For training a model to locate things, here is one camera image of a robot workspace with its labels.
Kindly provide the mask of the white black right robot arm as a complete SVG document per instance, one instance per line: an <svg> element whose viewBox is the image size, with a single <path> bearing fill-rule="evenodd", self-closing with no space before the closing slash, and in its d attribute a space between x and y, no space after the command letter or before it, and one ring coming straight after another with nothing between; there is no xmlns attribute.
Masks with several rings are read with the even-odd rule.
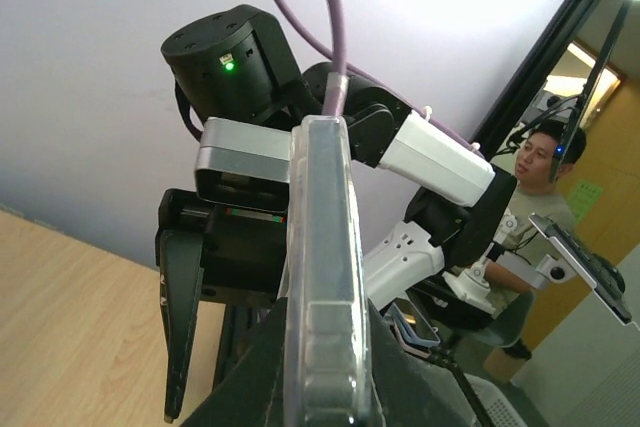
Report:
<svg viewBox="0 0 640 427"><path fill-rule="evenodd" d="M198 142L155 237L181 417L202 301L227 305L217 384L186 426L384 426L414 419L382 310L489 248L514 179L335 57L301 70L278 20L239 5L161 53Z"/></svg>

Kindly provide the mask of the black phone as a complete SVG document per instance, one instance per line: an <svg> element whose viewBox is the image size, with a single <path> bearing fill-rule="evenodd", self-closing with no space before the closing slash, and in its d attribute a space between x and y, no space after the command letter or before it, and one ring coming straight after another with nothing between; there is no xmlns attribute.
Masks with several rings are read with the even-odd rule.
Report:
<svg viewBox="0 0 640 427"><path fill-rule="evenodd" d="M304 423L360 426L369 410L366 330L346 126L319 117L308 134Z"/></svg>

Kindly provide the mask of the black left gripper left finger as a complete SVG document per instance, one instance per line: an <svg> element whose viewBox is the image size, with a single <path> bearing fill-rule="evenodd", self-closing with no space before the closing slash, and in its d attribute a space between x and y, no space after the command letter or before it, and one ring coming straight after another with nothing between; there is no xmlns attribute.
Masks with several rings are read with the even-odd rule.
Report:
<svg viewBox="0 0 640 427"><path fill-rule="evenodd" d="M183 422L185 426L283 426L283 362L287 300L259 323L231 373Z"/></svg>

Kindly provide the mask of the clear phone case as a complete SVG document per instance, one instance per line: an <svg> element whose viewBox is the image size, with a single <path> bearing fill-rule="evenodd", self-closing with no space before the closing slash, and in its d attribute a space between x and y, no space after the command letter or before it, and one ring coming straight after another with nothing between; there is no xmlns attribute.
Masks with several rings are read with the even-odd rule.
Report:
<svg viewBox="0 0 640 427"><path fill-rule="evenodd" d="M283 420L364 426L371 356L359 216L343 119L292 132Z"/></svg>

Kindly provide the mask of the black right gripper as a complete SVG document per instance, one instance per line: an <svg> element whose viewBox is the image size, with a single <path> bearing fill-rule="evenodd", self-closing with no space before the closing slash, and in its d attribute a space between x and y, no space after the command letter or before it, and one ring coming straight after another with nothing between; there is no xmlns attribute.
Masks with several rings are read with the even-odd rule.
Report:
<svg viewBox="0 0 640 427"><path fill-rule="evenodd" d="M200 296L221 304L272 306L285 263L286 234L285 212L214 204L182 189L164 192L155 261L168 355L165 421L175 421L182 410Z"/></svg>

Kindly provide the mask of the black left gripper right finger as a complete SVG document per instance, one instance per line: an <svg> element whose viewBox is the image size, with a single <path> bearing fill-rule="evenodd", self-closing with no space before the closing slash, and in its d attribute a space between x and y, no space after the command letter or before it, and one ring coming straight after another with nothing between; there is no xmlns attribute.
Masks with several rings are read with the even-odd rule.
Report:
<svg viewBox="0 0 640 427"><path fill-rule="evenodd" d="M470 426L476 420L452 376L405 353L373 304L371 426Z"/></svg>

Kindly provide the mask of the keyboard on monitor arm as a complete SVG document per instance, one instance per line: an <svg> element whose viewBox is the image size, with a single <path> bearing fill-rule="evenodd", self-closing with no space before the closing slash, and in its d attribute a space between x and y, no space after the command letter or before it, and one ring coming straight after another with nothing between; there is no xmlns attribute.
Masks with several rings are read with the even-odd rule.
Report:
<svg viewBox="0 0 640 427"><path fill-rule="evenodd" d="M604 257L592 252L574 234L547 217L531 214L529 222L559 253L562 261L549 271L550 279L560 281L559 270L571 268L623 326L639 325L624 297L626 283L619 270Z"/></svg>

